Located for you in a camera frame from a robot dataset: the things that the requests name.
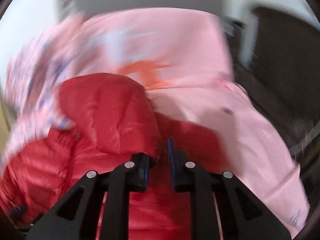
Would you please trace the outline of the red puffer jacket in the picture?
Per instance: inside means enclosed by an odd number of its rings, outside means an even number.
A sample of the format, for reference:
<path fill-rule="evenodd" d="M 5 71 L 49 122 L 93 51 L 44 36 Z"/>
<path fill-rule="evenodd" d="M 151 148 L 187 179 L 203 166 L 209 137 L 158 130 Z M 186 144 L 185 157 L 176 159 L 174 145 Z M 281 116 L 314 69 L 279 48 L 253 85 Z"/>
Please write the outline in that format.
<path fill-rule="evenodd" d="M 227 161 L 215 131 L 155 113 L 144 88 L 128 77 L 93 74 L 64 82 L 62 111 L 71 129 L 51 128 L 27 143 L 5 168 L 1 207 L 18 225 L 47 212 L 87 171 L 112 171 L 134 153 L 156 162 L 144 193 L 130 197 L 130 239 L 190 239 L 190 199 L 175 193 L 165 152 L 168 138 L 206 170 Z"/>

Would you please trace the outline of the black chair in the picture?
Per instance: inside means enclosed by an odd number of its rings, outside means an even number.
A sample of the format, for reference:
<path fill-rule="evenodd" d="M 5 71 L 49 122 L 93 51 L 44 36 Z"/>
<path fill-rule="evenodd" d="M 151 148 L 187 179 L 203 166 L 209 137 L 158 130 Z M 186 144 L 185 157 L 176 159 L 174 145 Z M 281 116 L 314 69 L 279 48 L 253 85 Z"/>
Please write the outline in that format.
<path fill-rule="evenodd" d="M 248 63 L 234 64 L 236 82 L 276 128 L 312 207 L 319 204 L 319 29 L 300 18 L 255 7 L 254 26 L 236 22 L 239 40 L 255 33 Z"/>

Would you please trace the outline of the pink floral bed sheet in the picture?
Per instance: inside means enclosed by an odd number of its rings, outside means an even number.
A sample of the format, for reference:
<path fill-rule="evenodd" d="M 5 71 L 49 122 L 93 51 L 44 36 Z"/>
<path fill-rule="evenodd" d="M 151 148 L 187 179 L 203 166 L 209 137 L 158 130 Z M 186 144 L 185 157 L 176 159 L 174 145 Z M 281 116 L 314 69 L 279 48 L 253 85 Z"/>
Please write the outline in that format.
<path fill-rule="evenodd" d="M 294 239 L 310 205 L 300 167 L 272 124 L 234 81 L 219 19 L 174 8 L 71 16 L 25 44 L 7 63 L 5 102 L 17 113 L 4 157 L 75 126 L 62 111 L 64 82 L 93 74 L 141 85 L 155 113 L 215 131 L 227 166 L 280 220 Z"/>

